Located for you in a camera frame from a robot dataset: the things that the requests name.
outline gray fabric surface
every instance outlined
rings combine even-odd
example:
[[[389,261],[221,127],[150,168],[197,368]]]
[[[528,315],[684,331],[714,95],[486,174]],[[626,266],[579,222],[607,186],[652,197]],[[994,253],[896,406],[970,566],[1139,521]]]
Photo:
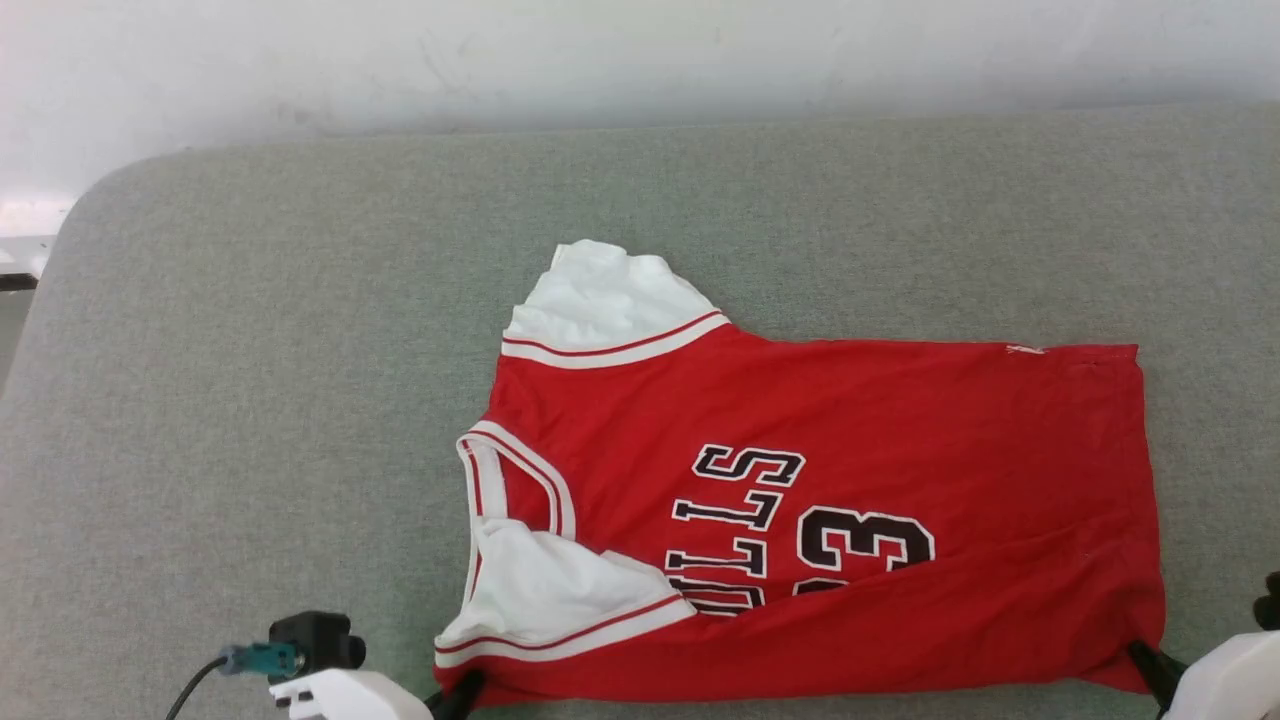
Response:
[[[31,291],[0,292],[0,395],[4,395],[4,380],[9,375],[9,364],[13,363],[32,296]]]
[[[223,643],[306,607],[431,691],[466,568],[452,443],[511,305],[580,237],[664,255],[777,338],[1142,343],[1166,647],[1196,657],[1280,569],[1277,160],[1280,108],[1206,106],[131,167],[68,219],[0,404],[0,716],[160,717]],[[484,717],[1152,712],[1060,683]],[[280,715],[262,680],[214,679],[183,717]]]

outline red basketball jersey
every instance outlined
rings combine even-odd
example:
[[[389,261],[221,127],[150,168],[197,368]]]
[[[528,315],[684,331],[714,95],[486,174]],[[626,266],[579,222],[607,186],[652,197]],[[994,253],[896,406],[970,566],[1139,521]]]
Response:
[[[436,676],[483,703],[1083,678],[1164,587],[1133,346],[776,342],[654,256],[562,246],[458,442]]]

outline red stripe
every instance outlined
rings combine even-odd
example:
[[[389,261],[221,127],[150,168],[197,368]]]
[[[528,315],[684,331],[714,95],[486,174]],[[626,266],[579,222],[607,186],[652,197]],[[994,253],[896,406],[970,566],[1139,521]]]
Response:
[[[506,442],[503,442],[502,438],[492,436],[492,434],[489,434],[489,433],[486,433],[484,430],[471,430],[467,434],[468,436],[480,436],[480,437],[484,437],[484,438],[488,438],[488,439],[493,441],[494,445],[504,448],[511,455],[513,455],[513,456],[520,457],[521,460],[524,460],[525,464],[529,465],[529,468],[531,470],[534,470],[535,473],[538,473],[538,475],[540,475],[543,478],[543,480],[547,482],[547,487],[552,488],[552,495],[556,496],[556,527],[550,528],[550,532],[553,534],[557,534],[557,536],[561,534],[561,528],[564,527],[564,519],[563,519],[563,516],[564,516],[564,501],[561,500],[559,488],[556,487],[556,483],[553,483],[550,478],[548,478],[545,474],[543,474],[543,471],[538,469],[538,465],[535,462],[531,462],[529,460],[529,457],[525,457],[524,455],[521,455],[520,452],[517,452],[516,448],[513,448],[509,445],[507,445]]]
[[[484,515],[484,506],[480,502],[480,464],[476,462],[476,456],[475,454],[471,452],[471,443],[468,443],[467,441],[462,441],[462,446],[467,450],[467,464],[471,465],[471,482],[475,484],[475,497],[476,497],[476,518],[479,518]],[[471,542],[474,547],[475,541],[472,539]],[[484,562],[484,557],[480,557],[480,551],[476,550],[475,553],[476,553],[476,570],[475,574],[471,575],[471,588],[467,592],[467,597],[471,597],[476,593],[476,583],[480,582],[480,564]]]
[[[512,641],[508,641],[506,638],[494,638],[494,637],[484,635],[484,637],[479,637],[479,638],[472,638],[472,639],[470,639],[470,641],[467,641],[467,642],[465,642],[462,644],[456,644],[456,646],[452,646],[452,647],[436,647],[435,651],[439,652],[439,653],[443,653],[443,655],[448,655],[451,652],[458,652],[461,650],[466,650],[466,648],[468,648],[468,647],[471,647],[471,646],[474,646],[476,643],[481,643],[481,642],[509,644],[511,647],[518,647],[520,650],[550,650],[550,648],[553,648],[556,646],[564,644],[564,643],[567,643],[567,642],[570,642],[572,639],[577,639],[577,638],[580,638],[582,635],[594,633],[594,632],[596,632],[599,629],[607,628],[607,626],[613,625],[616,623],[621,623],[623,620],[630,620],[630,619],[636,618],[639,615],[644,615],[645,612],[650,612],[653,610],[658,610],[659,607],[664,607],[667,605],[671,605],[672,602],[677,602],[678,600],[681,600],[681,597],[678,594],[673,594],[671,597],[659,600],[658,602],[654,602],[653,605],[646,605],[646,606],[644,606],[644,607],[641,607],[639,610],[632,610],[631,612],[627,612],[626,615],[618,615],[617,618],[612,618],[609,620],[604,620],[603,623],[596,623],[595,625],[591,625],[590,628],[588,628],[585,630],[579,630],[579,632],[573,633],[572,635],[567,635],[567,637],[563,637],[563,638],[561,638],[558,641],[544,643],[544,644],[520,644],[517,642],[512,642]]]
[[[608,348],[604,348],[604,350],[580,350],[580,351],[556,350],[554,347],[548,347],[548,346],[545,346],[545,345],[543,345],[540,342],[535,342],[535,341],[531,341],[531,340],[516,340],[516,338],[508,338],[508,337],[502,338],[502,342],[509,342],[511,345],[531,345],[534,347],[539,347],[541,350],[545,350],[547,352],[550,352],[552,355],[561,355],[561,356],[564,356],[564,357],[584,357],[584,356],[590,356],[590,355],[608,355],[611,352],[621,352],[623,350],[631,350],[632,347],[640,347],[641,345],[648,345],[650,342],[662,340],[664,337],[671,337],[671,336],[673,336],[673,334],[676,334],[678,332],[687,331],[689,328],[696,325],[698,323],[701,323],[703,320],[705,320],[708,318],[714,318],[716,315],[721,315],[721,314],[722,313],[719,310],[712,310],[710,313],[703,315],[701,318],[698,318],[695,320],[690,320],[690,322],[685,323],[684,325],[680,325],[676,329],[667,331],[667,332],[664,332],[662,334],[655,334],[653,337],[646,337],[644,340],[637,340],[635,342],[628,342],[626,345],[620,345],[617,347],[608,347]]]

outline black cable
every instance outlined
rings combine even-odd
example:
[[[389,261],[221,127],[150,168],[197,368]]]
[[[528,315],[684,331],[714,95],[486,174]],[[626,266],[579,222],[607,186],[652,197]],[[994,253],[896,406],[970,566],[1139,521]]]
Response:
[[[182,710],[183,703],[187,702],[188,697],[191,697],[191,692],[196,689],[196,685],[198,685],[200,682],[205,679],[205,675],[212,673],[214,670],[218,670],[225,664],[227,664],[227,657],[224,656],[219,657],[218,660],[210,660],[209,665],[201,667],[200,671],[196,673],[196,675],[191,679],[191,682],[187,683],[187,687],[182,688],[182,694],[178,696],[178,700],[173,701],[173,707],[169,708],[169,715],[165,715],[164,720],[173,720],[174,717],[177,717],[178,711]]]

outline teal cable connector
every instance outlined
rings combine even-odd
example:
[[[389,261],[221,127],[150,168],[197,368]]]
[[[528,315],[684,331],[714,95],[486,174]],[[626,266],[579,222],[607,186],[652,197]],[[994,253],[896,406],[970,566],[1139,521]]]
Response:
[[[298,650],[288,643],[253,643],[248,647],[229,644],[219,655],[227,659],[219,667],[223,675],[257,673],[292,678],[298,674],[305,661]]]

